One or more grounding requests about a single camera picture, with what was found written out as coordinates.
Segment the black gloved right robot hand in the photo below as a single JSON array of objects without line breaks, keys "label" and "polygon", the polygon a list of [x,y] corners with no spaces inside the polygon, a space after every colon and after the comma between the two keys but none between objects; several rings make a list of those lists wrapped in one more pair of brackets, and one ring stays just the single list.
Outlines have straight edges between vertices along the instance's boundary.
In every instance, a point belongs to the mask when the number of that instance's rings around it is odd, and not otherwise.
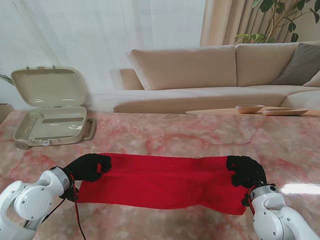
[{"label": "black gloved right robot hand", "polygon": [[253,186],[267,184],[262,165],[248,156],[228,156],[226,168],[233,172],[231,183],[235,187],[243,186],[250,189]]}]

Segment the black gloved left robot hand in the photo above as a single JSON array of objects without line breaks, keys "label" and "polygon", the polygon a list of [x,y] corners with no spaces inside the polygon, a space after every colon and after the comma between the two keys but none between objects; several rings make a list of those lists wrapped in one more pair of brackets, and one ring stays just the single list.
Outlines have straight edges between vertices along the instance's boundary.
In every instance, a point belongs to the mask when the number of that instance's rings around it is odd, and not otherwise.
[{"label": "black gloved left robot hand", "polygon": [[112,168],[111,157],[89,153],[78,157],[63,168],[75,181],[95,182]]}]

